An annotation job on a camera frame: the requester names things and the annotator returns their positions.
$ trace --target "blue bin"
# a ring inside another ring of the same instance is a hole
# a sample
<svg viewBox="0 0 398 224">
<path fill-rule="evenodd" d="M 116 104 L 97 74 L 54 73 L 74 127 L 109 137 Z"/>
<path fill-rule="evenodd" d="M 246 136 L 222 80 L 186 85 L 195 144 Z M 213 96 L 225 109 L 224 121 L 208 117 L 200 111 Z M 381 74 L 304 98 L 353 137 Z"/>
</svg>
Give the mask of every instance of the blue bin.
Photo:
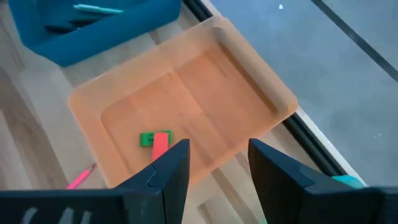
<svg viewBox="0 0 398 224">
<path fill-rule="evenodd" d="M 74 4 L 124 10 L 67 34 L 45 29 L 76 13 Z M 180 0 L 10 0 L 21 42 L 31 51 L 66 67 L 175 20 Z"/>
</svg>

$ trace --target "orange plastic tray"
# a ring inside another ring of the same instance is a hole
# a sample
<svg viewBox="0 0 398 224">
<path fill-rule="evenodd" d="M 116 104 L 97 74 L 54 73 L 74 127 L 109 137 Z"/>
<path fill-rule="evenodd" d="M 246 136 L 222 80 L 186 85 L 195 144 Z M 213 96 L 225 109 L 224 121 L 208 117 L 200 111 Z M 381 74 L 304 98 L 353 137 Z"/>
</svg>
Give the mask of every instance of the orange plastic tray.
<svg viewBox="0 0 398 224">
<path fill-rule="evenodd" d="M 297 100 L 229 20 L 213 17 L 79 86 L 73 111 L 108 187 L 151 162 L 139 134 L 189 138 L 190 185 L 297 108 Z"/>
</svg>

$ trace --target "teal object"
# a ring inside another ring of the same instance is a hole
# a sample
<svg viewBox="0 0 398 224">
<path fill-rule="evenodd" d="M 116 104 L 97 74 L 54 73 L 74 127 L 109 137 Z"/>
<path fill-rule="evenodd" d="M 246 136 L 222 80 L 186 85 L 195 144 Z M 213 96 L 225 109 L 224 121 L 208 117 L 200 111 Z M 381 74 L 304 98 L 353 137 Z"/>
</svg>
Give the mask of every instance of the teal object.
<svg viewBox="0 0 398 224">
<path fill-rule="evenodd" d="M 105 14 L 76 10 L 76 3 L 124 12 L 104 17 Z M 21 42 L 63 67 L 172 22 L 181 6 L 180 0 L 12 0 L 8 4 Z M 46 24 L 62 25 L 85 17 L 99 20 L 67 34 L 55 34 L 45 28 Z"/>
<path fill-rule="evenodd" d="M 349 185 L 350 187 L 353 187 L 355 189 L 361 189 L 361 188 L 365 187 L 357 178 L 350 176 L 350 175 L 334 176 L 331 178 L 333 178 L 341 183 L 344 183 L 346 185 Z"/>
<path fill-rule="evenodd" d="M 85 11 L 85 12 L 95 12 L 95 13 L 103 13 L 103 14 L 119 14 L 124 12 L 120 9 L 110 9 L 105 7 L 91 6 L 86 4 L 77 4 L 73 5 L 74 9 Z"/>
</svg>

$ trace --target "pink marker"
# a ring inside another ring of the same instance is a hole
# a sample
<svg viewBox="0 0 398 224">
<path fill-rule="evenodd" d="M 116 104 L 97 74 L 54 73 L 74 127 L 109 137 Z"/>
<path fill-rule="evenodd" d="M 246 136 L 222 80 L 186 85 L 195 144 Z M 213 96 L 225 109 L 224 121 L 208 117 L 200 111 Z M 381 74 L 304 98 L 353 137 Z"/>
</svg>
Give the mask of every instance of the pink marker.
<svg viewBox="0 0 398 224">
<path fill-rule="evenodd" d="M 88 169 L 85 169 L 70 185 L 68 185 L 67 189 L 77 188 L 92 173 L 95 167 L 96 164 L 93 164 Z"/>
<path fill-rule="evenodd" d="M 154 148 L 152 150 L 152 160 L 155 161 L 157 158 L 163 155 L 169 149 L 169 134 L 167 133 L 155 133 L 154 137 Z"/>
</svg>

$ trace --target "wooden surface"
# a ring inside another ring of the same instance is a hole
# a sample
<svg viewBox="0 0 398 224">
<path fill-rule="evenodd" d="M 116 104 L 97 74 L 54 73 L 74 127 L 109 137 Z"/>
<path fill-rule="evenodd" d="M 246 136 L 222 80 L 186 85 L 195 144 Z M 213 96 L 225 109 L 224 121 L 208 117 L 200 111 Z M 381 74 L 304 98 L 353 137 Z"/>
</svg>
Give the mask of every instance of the wooden surface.
<svg viewBox="0 0 398 224">
<path fill-rule="evenodd" d="M 6 83 L 0 91 L 0 105 L 18 112 L 14 117 L 3 110 L 0 114 L 0 190 L 64 188 L 92 165 L 90 147 L 67 106 L 69 94 L 77 85 L 197 22 L 183 7 L 182 16 L 175 22 L 71 67 L 60 68 L 26 49 L 8 6 L 0 4 L 0 10 L 0 68 L 2 82 Z M 282 125 L 260 139 L 315 167 Z M 247 150 L 242 148 L 242 152 L 189 190 L 184 223 L 264 223 L 246 154 Z M 105 185 L 95 170 L 80 187 Z"/>
<path fill-rule="evenodd" d="M 193 185 L 243 148 L 250 137 L 269 129 L 278 113 L 286 111 L 276 111 L 264 101 L 247 77 L 225 49 L 212 47 L 106 109 L 101 121 L 129 171 L 125 178 L 151 163 L 151 149 L 139 147 L 142 132 L 171 129 L 175 142 L 191 140 Z M 97 155 L 99 161 L 109 159 L 107 154 Z M 112 169 L 107 175 L 120 174 Z"/>
</svg>

